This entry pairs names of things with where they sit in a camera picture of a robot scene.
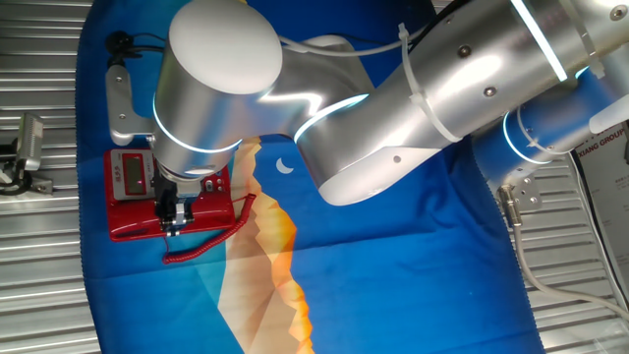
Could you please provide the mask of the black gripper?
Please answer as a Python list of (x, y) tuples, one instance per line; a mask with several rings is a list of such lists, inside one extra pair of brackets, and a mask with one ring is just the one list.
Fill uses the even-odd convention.
[(161, 230), (170, 235), (179, 234), (194, 221), (192, 204), (201, 192), (201, 178), (187, 178), (157, 169), (153, 177), (155, 214)]

